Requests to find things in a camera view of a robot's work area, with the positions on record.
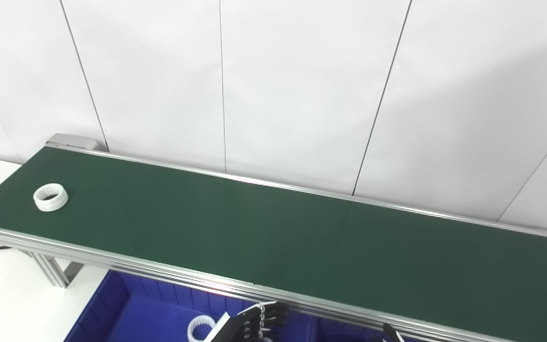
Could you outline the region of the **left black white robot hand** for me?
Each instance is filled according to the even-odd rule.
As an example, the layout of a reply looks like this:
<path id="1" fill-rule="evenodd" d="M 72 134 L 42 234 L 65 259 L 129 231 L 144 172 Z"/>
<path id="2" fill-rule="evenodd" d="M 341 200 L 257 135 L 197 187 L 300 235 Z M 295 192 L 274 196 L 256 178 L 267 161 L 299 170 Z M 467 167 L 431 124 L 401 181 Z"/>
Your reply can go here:
<path id="1" fill-rule="evenodd" d="M 282 301 L 256 303 L 235 316 L 224 313 L 205 342 L 277 342 L 276 327 L 287 325 L 290 306 Z"/>

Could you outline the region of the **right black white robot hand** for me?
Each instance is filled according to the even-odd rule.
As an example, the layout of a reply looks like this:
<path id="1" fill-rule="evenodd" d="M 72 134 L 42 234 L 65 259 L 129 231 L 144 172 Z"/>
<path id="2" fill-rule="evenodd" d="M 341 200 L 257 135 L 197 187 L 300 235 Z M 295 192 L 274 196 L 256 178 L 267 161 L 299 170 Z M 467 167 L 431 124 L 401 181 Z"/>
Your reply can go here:
<path id="1" fill-rule="evenodd" d="M 400 332 L 393 327 L 393 325 L 389 323 L 384 323 L 382 325 L 382 329 L 384 333 L 391 338 L 393 342 L 405 342 L 403 336 L 400 334 Z"/>

